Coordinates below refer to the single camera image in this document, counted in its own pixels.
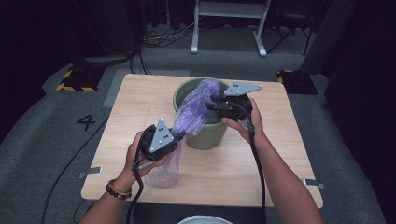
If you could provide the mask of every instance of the hand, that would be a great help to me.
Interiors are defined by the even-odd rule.
[[[264,130],[262,128],[262,115],[260,113],[260,110],[257,107],[256,101],[254,101],[254,99],[252,99],[252,98],[249,98],[249,99],[251,102],[251,106],[253,107],[253,110],[251,111],[251,122],[255,128],[255,132],[256,132],[256,134],[262,134],[265,136]],[[240,123],[238,123],[235,120],[227,119],[227,118],[221,119],[221,122],[225,123],[228,127],[237,130],[239,132],[239,134],[241,134],[241,136],[245,140],[247,140],[248,143],[250,143],[249,133],[244,127],[242,127],[242,125]]]
[[[114,186],[120,191],[127,191],[132,184],[136,181],[136,177],[134,176],[131,168],[134,165],[134,156],[136,155],[137,146],[139,144],[140,138],[142,137],[143,132],[139,132],[134,137],[134,141],[128,147],[128,152],[126,153],[126,161],[125,166],[120,173],[119,177],[114,181]],[[140,176],[147,175],[151,169],[157,166],[161,166],[166,162],[167,156],[163,157],[157,162],[152,163],[150,166],[145,167],[142,170],[139,170]],[[140,164],[145,164],[149,161],[141,161]]]

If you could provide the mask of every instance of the forearm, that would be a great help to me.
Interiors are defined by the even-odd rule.
[[[125,172],[114,181],[114,187],[119,191],[127,192],[134,182],[132,173]],[[125,200],[105,192],[79,223],[120,223],[124,205]]]
[[[284,223],[321,223],[321,216],[311,194],[279,156],[265,134],[258,134],[255,144],[265,183]]]

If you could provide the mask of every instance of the beaded bracelet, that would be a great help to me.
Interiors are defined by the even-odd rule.
[[[108,184],[106,185],[106,191],[110,193],[110,195],[113,195],[115,198],[119,198],[121,200],[127,200],[131,198],[132,188],[130,188],[128,192],[121,192],[114,187],[114,181],[115,179],[108,181]]]

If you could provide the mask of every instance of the wooden tabletop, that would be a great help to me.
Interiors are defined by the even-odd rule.
[[[108,180],[116,178],[122,170],[127,148],[137,132],[157,124],[159,119],[163,119],[169,128],[173,126],[176,114],[173,95],[188,79],[190,77],[125,76],[92,161],[91,167],[102,167],[102,173],[87,176],[81,192],[83,198],[97,200],[102,196]],[[249,97],[256,100],[262,112],[265,133],[280,156],[300,178],[315,179],[283,85],[244,82],[263,86],[261,91],[252,92]],[[307,188],[318,208],[322,207],[318,188]],[[133,185],[133,193],[137,190],[137,184]],[[139,202],[261,206],[260,178],[249,144],[230,128],[220,145],[208,151],[184,144],[178,184],[170,189],[146,184]],[[265,204],[274,206],[268,191]]]

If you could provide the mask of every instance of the purple plastic bag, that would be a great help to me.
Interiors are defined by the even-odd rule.
[[[210,96],[219,93],[219,86],[218,80],[204,79],[194,91],[186,96],[177,111],[172,135],[185,133],[185,137],[191,137],[201,131],[213,114],[213,111],[206,109],[205,102],[211,102]],[[177,143],[177,149],[169,154],[163,166],[152,169],[146,175],[147,184],[159,188],[171,188],[178,183],[180,154],[184,142],[185,138]]]

